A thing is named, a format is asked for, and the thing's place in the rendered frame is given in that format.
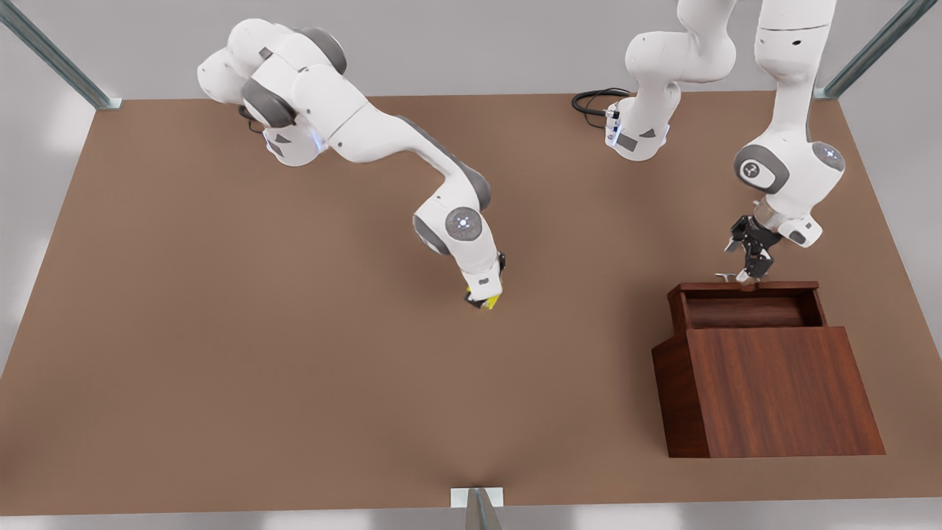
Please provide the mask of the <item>dark wooden drawer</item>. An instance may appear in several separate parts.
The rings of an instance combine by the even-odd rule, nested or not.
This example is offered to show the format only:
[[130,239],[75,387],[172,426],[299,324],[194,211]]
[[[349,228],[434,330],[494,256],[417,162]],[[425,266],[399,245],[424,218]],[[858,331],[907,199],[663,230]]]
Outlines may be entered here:
[[826,328],[815,281],[682,283],[667,294],[674,332],[716,328]]

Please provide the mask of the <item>dark wooden cabinet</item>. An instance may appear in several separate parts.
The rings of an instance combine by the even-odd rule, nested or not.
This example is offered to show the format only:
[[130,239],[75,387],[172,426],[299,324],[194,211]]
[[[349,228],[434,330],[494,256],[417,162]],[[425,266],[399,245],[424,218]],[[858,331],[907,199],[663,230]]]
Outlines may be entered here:
[[885,453],[841,326],[673,329],[652,359],[673,459]]

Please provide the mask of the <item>silver frame post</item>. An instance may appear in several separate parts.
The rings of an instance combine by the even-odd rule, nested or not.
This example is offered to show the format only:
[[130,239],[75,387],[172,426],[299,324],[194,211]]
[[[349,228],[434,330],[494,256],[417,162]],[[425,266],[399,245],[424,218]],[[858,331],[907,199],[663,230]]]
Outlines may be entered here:
[[837,100],[841,97],[936,3],[938,3],[938,0],[906,0],[904,6],[886,21],[881,30],[824,87],[814,88],[813,98],[817,100]]
[[451,509],[464,509],[464,530],[503,530],[497,507],[504,506],[503,487],[455,487],[450,489]]
[[122,108],[124,100],[105,94],[13,3],[13,0],[0,0],[0,23],[3,23],[95,110],[120,110]]

